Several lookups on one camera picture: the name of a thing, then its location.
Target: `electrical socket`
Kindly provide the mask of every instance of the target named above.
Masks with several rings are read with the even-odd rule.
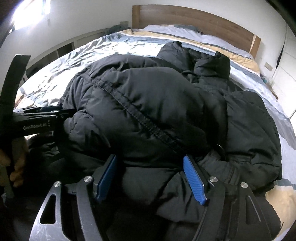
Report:
[[[120,24],[128,26],[128,21],[122,21]]]
[[[266,62],[264,67],[267,68],[269,71],[272,71],[272,66],[269,63]]]

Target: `person's hand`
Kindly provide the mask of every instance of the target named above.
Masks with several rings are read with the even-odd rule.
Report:
[[[23,171],[26,162],[26,156],[28,154],[28,146],[26,139],[24,137],[14,139],[12,141],[12,158],[14,165],[14,171],[11,173],[9,179],[13,182],[13,186],[19,187],[23,184]],[[0,149],[0,165],[8,167],[11,163],[8,155]],[[5,177],[4,174],[0,172],[0,186],[5,185]]]

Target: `bed sheet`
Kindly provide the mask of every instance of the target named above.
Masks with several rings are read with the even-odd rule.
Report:
[[[266,198],[283,224],[275,239],[280,241],[281,235],[287,232],[296,219],[296,137],[291,122],[259,77],[257,64],[247,52],[230,46],[217,37],[196,35],[197,33],[190,30],[148,26],[142,30],[125,30],[96,39],[55,60],[28,79],[18,90],[16,109],[57,105],[76,73],[111,54],[155,57],[162,46],[170,41],[180,41],[183,47],[211,55],[220,51],[231,60],[231,81],[242,89],[254,91],[261,96],[279,132],[283,175],[282,180],[275,181],[275,188],[266,193]]]

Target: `metal bolt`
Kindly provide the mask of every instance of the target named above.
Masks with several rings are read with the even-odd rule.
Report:
[[[57,182],[54,183],[54,187],[56,187],[56,188],[59,187],[60,185],[61,185],[60,181],[57,181]]]
[[[210,177],[210,181],[211,181],[211,183],[215,183],[215,182],[218,181],[218,178],[216,178],[216,177]]]
[[[83,181],[85,181],[86,183],[90,182],[92,180],[91,176],[86,176]]]
[[[242,182],[242,183],[241,183],[241,187],[242,187],[242,188],[247,188],[247,187],[248,187],[248,184]]]

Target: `bright window light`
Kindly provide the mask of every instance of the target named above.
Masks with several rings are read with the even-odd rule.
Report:
[[[38,23],[43,15],[50,12],[50,0],[24,0],[13,15],[14,28],[18,30]]]

